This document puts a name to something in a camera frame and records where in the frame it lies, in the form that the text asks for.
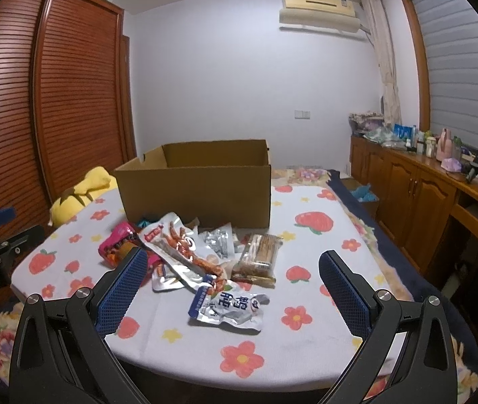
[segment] cabinet door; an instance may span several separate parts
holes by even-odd
[[[30,107],[32,50],[42,0],[0,1],[0,208],[17,217],[0,238],[48,221]]]
[[[362,183],[362,161],[364,150],[361,141],[358,138],[351,138],[351,176]]]
[[[423,274],[439,244],[456,189],[429,173],[418,170],[413,184],[410,223],[406,226],[401,251]]]
[[[400,246],[412,202],[411,188],[416,167],[390,156],[383,176],[386,181],[386,194],[379,208],[379,224],[390,239]]]
[[[101,165],[128,161],[119,89],[121,16],[51,0],[35,74],[37,138],[52,199]]]
[[[380,147],[375,147],[367,154],[368,182],[371,184],[373,194],[380,199],[384,197],[386,191],[383,176],[384,158],[384,151]]]

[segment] cardboard box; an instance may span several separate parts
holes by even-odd
[[[175,212],[202,227],[228,222],[267,228],[270,163],[265,140],[166,144],[114,171],[127,218],[160,218]]]

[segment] window blind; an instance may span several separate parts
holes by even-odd
[[[478,149],[478,14],[467,0],[411,0],[424,37],[431,130]]]

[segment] white wall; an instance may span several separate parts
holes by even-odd
[[[133,17],[138,153],[185,140],[266,138],[274,167],[345,169],[350,112],[378,110],[369,42],[279,31],[282,0],[184,0]],[[294,110],[310,120],[295,120]]]
[[[389,21],[394,60],[396,62],[396,83],[398,85],[401,120],[412,126],[420,121],[420,97],[418,92],[418,70],[414,54],[413,37],[402,0],[383,0]]]

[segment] white snack package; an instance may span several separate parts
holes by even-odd
[[[249,293],[228,280],[224,290],[220,292],[212,287],[200,287],[188,315],[206,324],[227,323],[235,328],[261,331],[263,310],[260,304],[268,302],[267,295]]]

